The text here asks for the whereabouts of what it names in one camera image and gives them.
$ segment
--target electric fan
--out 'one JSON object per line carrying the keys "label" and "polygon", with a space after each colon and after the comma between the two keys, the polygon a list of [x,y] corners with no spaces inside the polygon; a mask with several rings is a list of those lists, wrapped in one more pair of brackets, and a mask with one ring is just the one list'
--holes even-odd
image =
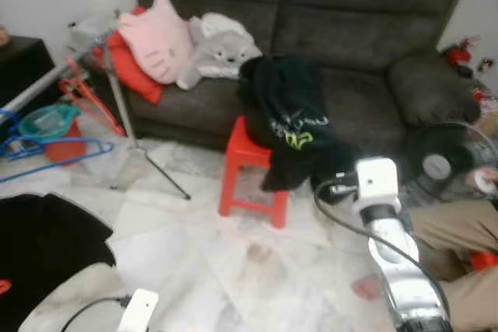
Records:
{"label": "electric fan", "polygon": [[491,137],[465,122],[449,121],[421,130],[405,150],[409,184],[426,195],[426,200],[452,201],[483,198],[498,193],[484,172],[474,175],[472,188],[466,183],[470,171],[496,166],[498,149]]}

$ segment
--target red cushion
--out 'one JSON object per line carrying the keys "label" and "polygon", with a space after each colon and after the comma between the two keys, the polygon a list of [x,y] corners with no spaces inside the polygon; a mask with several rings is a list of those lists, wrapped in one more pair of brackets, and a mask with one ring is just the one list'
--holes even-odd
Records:
{"label": "red cushion", "polygon": [[[138,6],[132,11],[132,14],[139,15],[145,11],[145,8]],[[137,65],[132,52],[118,31],[115,31],[107,39],[107,46],[119,80],[129,89],[139,93],[148,102],[158,104],[163,93],[163,85],[150,78]]]}

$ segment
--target tiled floor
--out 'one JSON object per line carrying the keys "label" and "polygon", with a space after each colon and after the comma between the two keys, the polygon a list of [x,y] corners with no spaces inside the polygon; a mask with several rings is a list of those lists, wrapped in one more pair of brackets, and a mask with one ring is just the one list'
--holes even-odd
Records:
{"label": "tiled floor", "polygon": [[[0,195],[56,192],[111,225],[109,244],[124,286],[160,295],[150,332],[393,330],[382,301],[363,301],[349,288],[372,271],[366,243],[320,217],[307,186],[291,193],[282,230],[246,211],[222,218],[223,154],[174,142],[144,146],[192,194],[191,201],[139,162],[121,175],[120,190],[106,188],[110,176],[102,175],[126,158],[126,144],[112,156],[2,183]],[[0,173],[35,162],[0,163]],[[243,170],[238,193],[267,198],[258,190],[262,175]],[[337,209],[349,216],[347,204]],[[81,330],[99,330],[89,329],[98,324],[96,313],[81,316]],[[55,332],[60,320],[45,323],[43,331]]]}

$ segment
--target dark gray sofa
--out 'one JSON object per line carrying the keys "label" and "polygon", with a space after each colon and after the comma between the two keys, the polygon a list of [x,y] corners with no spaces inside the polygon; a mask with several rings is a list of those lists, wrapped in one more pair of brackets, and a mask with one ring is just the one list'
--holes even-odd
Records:
{"label": "dark gray sofa", "polygon": [[[456,0],[171,0],[180,15],[240,20],[270,54],[298,54],[323,73],[331,122],[371,152],[399,149],[410,126],[479,115],[436,42]],[[150,6],[152,0],[139,0]],[[126,92],[139,135],[224,146],[242,108],[237,82],[168,86],[158,106]]]}

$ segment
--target black cable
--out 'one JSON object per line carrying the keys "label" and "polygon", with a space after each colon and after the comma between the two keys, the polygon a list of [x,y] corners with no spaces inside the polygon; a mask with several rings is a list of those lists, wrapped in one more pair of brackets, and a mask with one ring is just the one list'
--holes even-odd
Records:
{"label": "black cable", "polygon": [[73,316],[71,316],[71,318],[69,318],[69,320],[66,322],[66,324],[61,329],[61,332],[65,332],[68,329],[69,325],[74,321],[74,319],[76,319],[78,316],[80,316],[85,310],[88,310],[90,307],[92,307],[98,303],[112,301],[112,302],[117,302],[121,305],[121,307],[126,308],[126,306],[128,306],[128,304],[130,303],[131,299],[132,299],[132,297],[130,295],[125,295],[123,297],[104,297],[102,299],[96,299],[95,301],[82,307]]}
{"label": "black cable", "polygon": [[317,189],[314,192],[314,203],[317,205],[318,210],[320,210],[327,218],[331,219],[333,222],[336,222],[339,225],[347,228],[348,230],[353,231],[357,235],[364,236],[367,239],[373,239],[373,240],[377,241],[378,243],[381,243],[381,244],[384,244],[385,246],[388,246],[394,252],[396,252],[400,256],[404,257],[406,260],[408,260],[410,263],[412,263],[414,266],[416,266],[419,270],[421,270],[421,272],[427,277],[429,282],[436,289],[436,293],[439,296],[441,302],[443,303],[443,307],[446,310],[446,314],[448,315],[448,318],[449,318],[450,317],[450,306],[448,304],[447,297],[444,294],[444,290],[441,288],[441,285],[435,279],[435,277],[431,273],[428,272],[428,270],[426,270],[421,264],[419,264],[419,262],[417,262],[416,260],[411,258],[403,250],[399,249],[396,245],[389,243],[387,240],[382,239],[381,237],[374,235],[373,233],[368,232],[365,229],[360,229],[358,227],[355,227],[354,225],[350,225],[348,222],[342,221],[340,218],[335,217],[331,212],[329,212],[322,205],[320,198],[318,197],[318,195],[321,193],[321,190],[323,190],[326,187],[330,187],[332,185],[335,185],[339,181],[340,181],[339,178],[334,178],[334,179],[326,180],[325,182],[322,182],[318,185]]}

